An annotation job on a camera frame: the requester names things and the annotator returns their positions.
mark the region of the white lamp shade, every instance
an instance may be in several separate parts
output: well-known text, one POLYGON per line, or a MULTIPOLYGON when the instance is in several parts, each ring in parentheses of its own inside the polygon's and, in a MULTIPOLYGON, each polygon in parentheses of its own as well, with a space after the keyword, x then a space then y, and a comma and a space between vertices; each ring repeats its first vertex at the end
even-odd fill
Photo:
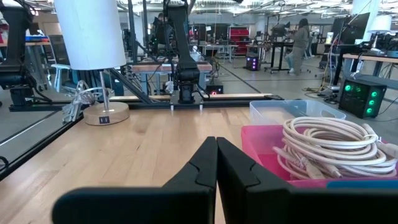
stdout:
POLYGON ((126 64, 115 0, 56 0, 58 21, 75 70, 126 64))
POLYGON ((377 16, 375 20, 373 20, 369 32, 389 32, 391 30, 391 20, 391 16, 377 16))

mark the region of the gray floor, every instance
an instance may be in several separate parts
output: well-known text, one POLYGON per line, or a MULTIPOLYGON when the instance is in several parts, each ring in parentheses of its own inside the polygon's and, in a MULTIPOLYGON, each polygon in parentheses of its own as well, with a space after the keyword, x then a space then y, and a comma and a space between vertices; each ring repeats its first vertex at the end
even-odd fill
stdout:
MULTIPOLYGON (((303 72, 300 76, 293 77, 287 74, 287 72, 276 72, 270 74, 269 72, 264 72, 263 70, 257 72, 250 72, 243 69, 245 64, 243 58, 237 58, 233 64, 226 62, 222 64, 226 69, 233 72, 235 75, 230 74, 225 69, 221 68, 219 72, 219 79, 224 84, 225 93, 256 93, 259 90, 262 93, 272 93, 279 95, 285 99, 307 99, 307 100, 317 100, 323 102, 322 98, 310 98, 305 95, 306 92, 302 91, 303 88, 311 87, 318 88, 322 82, 322 76, 319 75, 315 77, 316 73, 323 72, 319 70, 318 63, 320 58, 315 57, 304 61, 303 71, 307 69, 311 70, 311 73, 303 72)), ((371 73, 373 69, 372 65, 367 65, 364 68, 363 73, 371 73)), ((398 77, 398 71, 394 71, 393 77, 398 77)), ((66 100, 68 99, 65 95, 56 93, 53 90, 44 91, 43 94, 47 95, 53 100, 66 100)), ((398 96, 396 91, 388 91, 386 98, 395 99, 398 96)), ((9 138, 14 133, 26 128, 27 126, 33 124, 37 120, 42 119, 44 116, 50 114, 50 112, 21 112, 21 113, 10 113, 8 111, 8 106, 11 104, 11 99, 8 91, 0 90, 0 101, 3 102, 3 106, 0 108, 0 142, 6 138, 9 138)), ((384 101, 382 104, 381 111, 384 110, 390 103, 384 101)), ((337 108, 336 105, 329 105, 333 108, 337 108)), ((386 141, 398 144, 398 139, 396 138, 398 130, 398 120, 390 122, 378 122, 385 121, 389 119, 398 118, 398 105, 392 105, 384 114, 377 117, 376 121, 367 121, 363 119, 356 118, 347 114, 347 120, 354 121, 355 123, 369 123, 378 135, 382 136, 386 141)), ((0 155, 13 156, 13 153, 19 154, 21 150, 26 150, 34 142, 38 142, 44 136, 51 133, 52 131, 60 128, 62 126, 62 114, 57 113, 53 115, 47 121, 43 121, 40 124, 34 126, 30 130, 21 134, 17 138, 14 138, 6 143, 0 145, 0 155)))

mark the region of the pink bin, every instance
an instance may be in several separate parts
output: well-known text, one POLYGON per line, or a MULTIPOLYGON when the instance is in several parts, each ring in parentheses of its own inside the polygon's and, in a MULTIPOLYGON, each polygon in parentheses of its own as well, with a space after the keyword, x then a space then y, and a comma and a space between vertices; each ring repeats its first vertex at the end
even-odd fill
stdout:
MULTIPOLYGON (((272 150, 272 147, 283 147, 282 125, 270 126, 245 126, 242 128, 242 147, 243 151, 254 159, 257 163, 265 167, 267 170, 273 172, 281 179, 296 187, 322 187, 325 188, 329 181, 327 180, 297 180, 292 178, 290 174, 284 170, 277 161, 277 154, 272 150)), ((382 178, 383 180, 398 180, 394 178, 382 178)), ((375 178, 361 178, 355 180, 375 180, 375 178)))

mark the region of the ceiling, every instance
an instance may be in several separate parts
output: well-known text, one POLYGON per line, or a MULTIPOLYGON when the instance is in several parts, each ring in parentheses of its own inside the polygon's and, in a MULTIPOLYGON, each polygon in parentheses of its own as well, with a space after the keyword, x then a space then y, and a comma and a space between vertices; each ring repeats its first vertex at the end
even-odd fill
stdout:
MULTIPOLYGON (((25 0, 36 10, 53 11, 53 2, 56 0, 25 0)), ((127 10, 127 0, 115 0, 120 11, 127 10)), ((242 14, 280 14, 289 17, 297 14, 320 14, 321 18, 344 16, 352 9, 352 0, 244 0, 238 4, 232 0, 187 0, 191 13, 232 13, 234 16, 242 14)), ((398 19, 398 0, 380 0, 380 14, 391 14, 398 19)), ((132 0, 134 12, 142 11, 142 0, 132 0)), ((147 0, 147 10, 162 11, 163 0, 147 0)), ((181 3, 171 0, 171 4, 181 3)))

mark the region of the table lamp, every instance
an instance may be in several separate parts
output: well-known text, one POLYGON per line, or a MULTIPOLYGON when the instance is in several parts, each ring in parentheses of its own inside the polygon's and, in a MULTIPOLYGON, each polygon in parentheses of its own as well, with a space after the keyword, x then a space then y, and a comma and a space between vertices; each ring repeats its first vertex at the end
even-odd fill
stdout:
POLYGON ((55 9, 74 70, 99 70, 104 103, 83 111, 85 122, 107 125, 129 117, 125 103, 109 102, 103 73, 126 64, 115 0, 56 0, 55 9))
POLYGON ((376 38, 372 44, 371 51, 380 52, 381 50, 377 49, 377 37, 379 34, 385 34, 386 32, 390 32, 391 30, 391 16, 377 16, 375 20, 373 20, 372 26, 368 32, 376 34, 376 38))

